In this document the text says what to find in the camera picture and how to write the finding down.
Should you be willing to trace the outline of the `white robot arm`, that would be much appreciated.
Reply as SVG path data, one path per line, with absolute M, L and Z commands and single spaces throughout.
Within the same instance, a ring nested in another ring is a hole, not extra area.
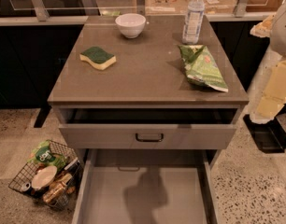
M 250 120 L 266 124 L 286 105 L 286 0 L 250 33 L 270 39 L 248 89 Z

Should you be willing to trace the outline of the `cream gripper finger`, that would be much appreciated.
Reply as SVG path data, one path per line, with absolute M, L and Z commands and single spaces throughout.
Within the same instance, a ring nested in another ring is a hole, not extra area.
M 257 37 L 270 37 L 273 20 L 273 15 L 268 16 L 263 21 L 254 25 L 250 30 L 250 34 Z
M 250 112 L 250 120 L 266 124 L 286 105 L 286 60 L 271 68 L 265 88 L 256 95 L 257 101 Z

